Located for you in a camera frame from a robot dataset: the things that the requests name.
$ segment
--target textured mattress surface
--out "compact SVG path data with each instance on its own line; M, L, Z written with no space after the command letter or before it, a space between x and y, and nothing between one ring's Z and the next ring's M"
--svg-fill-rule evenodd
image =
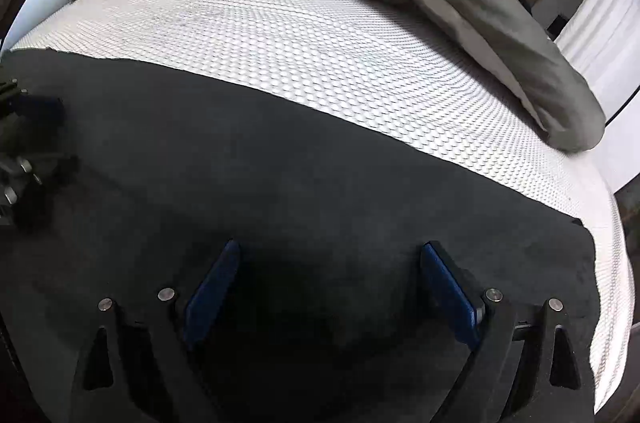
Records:
M579 217L596 247L595 409L620 382L634 291L618 209L588 152L545 145L518 102L433 24L371 0L77 0L14 49L131 58L261 89L397 138Z

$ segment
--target dark gray cover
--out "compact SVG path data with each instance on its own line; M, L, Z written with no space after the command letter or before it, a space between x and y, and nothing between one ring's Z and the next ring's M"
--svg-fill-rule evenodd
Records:
M566 151L597 145L605 127L600 104L585 79L517 0L417 2L520 98L548 134L549 145ZM452 9L444 8L445 3Z

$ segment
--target white mattress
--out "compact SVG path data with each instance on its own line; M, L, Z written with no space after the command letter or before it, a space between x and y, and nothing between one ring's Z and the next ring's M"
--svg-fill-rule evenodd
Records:
M239 83L392 136L582 219L601 313L595 409L626 359L634 287L588 152L549 148L508 91L420 15L371 0L77 0L14 49L132 58Z

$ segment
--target metal screw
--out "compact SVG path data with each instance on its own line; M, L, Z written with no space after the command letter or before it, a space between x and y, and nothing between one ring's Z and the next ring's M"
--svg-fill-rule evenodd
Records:
M31 163L26 159L18 158L18 164L20 165L20 167L22 167L22 170L24 170L25 173L27 174L33 170Z
M109 311L113 306L113 300L110 298L103 298L100 302L98 302L98 309L100 311Z
M491 302L500 302L502 300L502 292L499 289L490 288L484 292L484 296Z
M4 197L9 201L9 204L15 204L18 201L18 194L16 194L15 190L10 186L4 189Z
M562 302L557 298L550 298L549 307L552 308L554 311L562 311L562 308L564 306L562 305Z
M167 302L167 300L171 300L175 297L175 291L171 288L164 288L158 292L158 298L162 300L162 302Z

